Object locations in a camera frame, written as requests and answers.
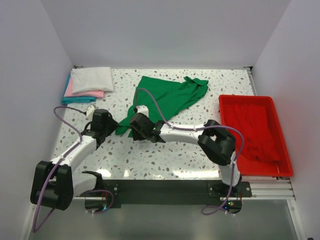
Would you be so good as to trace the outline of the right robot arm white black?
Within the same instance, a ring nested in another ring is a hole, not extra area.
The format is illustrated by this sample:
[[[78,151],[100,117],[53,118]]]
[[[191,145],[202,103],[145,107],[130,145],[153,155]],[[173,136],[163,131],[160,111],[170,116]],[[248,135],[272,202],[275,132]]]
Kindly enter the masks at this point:
[[[236,138],[215,120],[204,125],[168,125],[163,120],[152,122],[143,113],[135,113],[129,124],[134,140],[152,143],[179,142],[199,146],[206,157],[219,166],[222,183],[235,187],[241,181],[236,164]]]

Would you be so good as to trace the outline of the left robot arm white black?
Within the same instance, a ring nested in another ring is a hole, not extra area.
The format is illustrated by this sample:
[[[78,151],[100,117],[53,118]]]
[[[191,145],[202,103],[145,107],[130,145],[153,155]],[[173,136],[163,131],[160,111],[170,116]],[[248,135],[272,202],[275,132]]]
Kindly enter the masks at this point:
[[[66,151],[36,165],[30,202],[64,211],[74,197],[88,191],[102,190],[103,177],[100,173],[85,170],[82,172],[84,177],[73,178],[73,172],[118,126],[108,110],[95,109],[91,121]]]

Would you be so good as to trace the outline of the green t shirt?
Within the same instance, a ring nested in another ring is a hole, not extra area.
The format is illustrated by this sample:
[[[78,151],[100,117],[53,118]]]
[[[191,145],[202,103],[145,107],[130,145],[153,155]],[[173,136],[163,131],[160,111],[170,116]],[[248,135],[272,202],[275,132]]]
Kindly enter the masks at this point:
[[[143,76],[136,87],[133,96],[133,105],[127,111],[118,128],[116,135],[123,135],[131,128],[130,120],[134,116],[135,106],[147,106],[149,118],[152,122],[167,121],[181,111],[197,103],[207,93],[208,80],[184,77],[183,82],[168,81],[158,78]]]

